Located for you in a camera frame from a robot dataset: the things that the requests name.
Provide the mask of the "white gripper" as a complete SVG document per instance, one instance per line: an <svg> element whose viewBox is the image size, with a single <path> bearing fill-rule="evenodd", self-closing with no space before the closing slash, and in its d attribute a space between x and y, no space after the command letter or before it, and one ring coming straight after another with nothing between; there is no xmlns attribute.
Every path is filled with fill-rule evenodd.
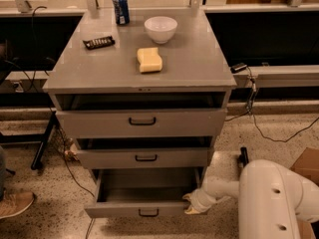
<svg viewBox="0 0 319 239"><path fill-rule="evenodd" d="M203 189L196 189L192 193L187 193L182 197L183 200L190 201L184 213L187 215L195 215L208 211L213 204L217 203L217 199L208 195Z"/></svg>

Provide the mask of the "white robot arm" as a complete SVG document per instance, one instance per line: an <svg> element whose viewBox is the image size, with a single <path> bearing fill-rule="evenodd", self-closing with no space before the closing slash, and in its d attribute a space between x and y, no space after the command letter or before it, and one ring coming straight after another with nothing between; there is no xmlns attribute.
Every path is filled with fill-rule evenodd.
<svg viewBox="0 0 319 239"><path fill-rule="evenodd" d="M185 213L204 213L229 197L238 200L239 239L301 239L298 222L319 221L319 187L264 159L246 164L237 181L207 176L183 197Z"/></svg>

